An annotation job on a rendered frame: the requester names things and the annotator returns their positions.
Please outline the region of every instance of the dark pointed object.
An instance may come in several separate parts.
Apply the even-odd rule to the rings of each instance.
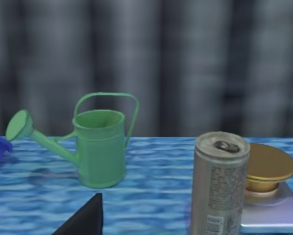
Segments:
[[[103,199],[97,193],[72,217],[70,217],[53,235],[102,235]]]

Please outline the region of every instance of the watering can handle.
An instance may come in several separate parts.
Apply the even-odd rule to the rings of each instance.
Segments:
[[[128,130],[128,134],[127,134],[127,139],[126,139],[126,142],[125,142],[125,148],[127,148],[127,145],[129,143],[131,133],[132,133],[132,130],[133,130],[133,127],[134,127],[134,124],[135,124],[138,109],[139,109],[139,102],[138,102],[137,98],[135,98],[133,95],[127,94],[127,93],[108,93],[108,92],[97,92],[97,93],[86,94],[85,96],[81,97],[81,99],[77,102],[76,107],[74,108],[73,118],[77,117],[79,106],[81,105],[81,103],[83,103],[83,101],[85,101],[86,99],[88,99],[90,97],[99,96],[99,95],[126,96],[126,97],[131,97],[132,99],[135,100],[135,112],[133,114],[132,121],[131,121],[129,130]]]

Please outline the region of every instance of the water-patterned surface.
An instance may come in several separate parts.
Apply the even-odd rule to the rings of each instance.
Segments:
[[[293,139],[248,139],[293,156]],[[75,167],[28,139],[0,163],[0,235],[50,235],[96,192],[105,235],[186,235],[195,138],[132,138],[127,176],[115,187],[82,186]],[[62,142],[74,150],[74,140]],[[293,178],[288,181],[293,189]]]

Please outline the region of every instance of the scale base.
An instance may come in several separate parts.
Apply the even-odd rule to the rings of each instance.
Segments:
[[[263,202],[245,202],[241,232],[244,234],[293,234],[293,193],[281,182],[273,198]]]

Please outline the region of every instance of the can lid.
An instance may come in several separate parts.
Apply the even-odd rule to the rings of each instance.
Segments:
[[[209,132],[196,139],[196,150],[220,158],[245,157],[249,143],[242,137],[228,132]]]
[[[250,144],[248,180],[281,182],[293,176],[293,158],[281,149],[259,143]]]

